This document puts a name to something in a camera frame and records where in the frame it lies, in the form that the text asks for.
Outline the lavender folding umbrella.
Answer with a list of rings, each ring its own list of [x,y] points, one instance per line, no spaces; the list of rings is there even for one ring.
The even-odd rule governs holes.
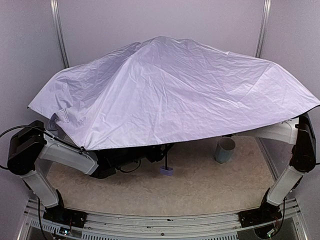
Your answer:
[[[56,73],[28,107],[95,151],[103,179],[142,147],[249,131],[319,104],[272,61],[158,36]]]

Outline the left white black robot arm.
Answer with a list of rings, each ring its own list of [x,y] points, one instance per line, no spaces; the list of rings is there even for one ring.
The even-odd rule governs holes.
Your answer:
[[[12,127],[3,133],[17,131],[10,139],[5,169],[20,176],[45,207],[44,217],[64,221],[77,215],[65,207],[61,193],[53,188],[38,160],[58,163],[96,179],[105,179],[116,173],[116,165],[101,151],[87,151],[76,147],[45,130],[42,121]]]

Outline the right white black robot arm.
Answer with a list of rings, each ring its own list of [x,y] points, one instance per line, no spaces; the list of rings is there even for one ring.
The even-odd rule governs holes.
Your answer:
[[[260,211],[276,212],[287,194],[317,165],[316,137],[308,113],[272,125],[237,133],[292,145],[291,158],[276,182],[265,193]]]

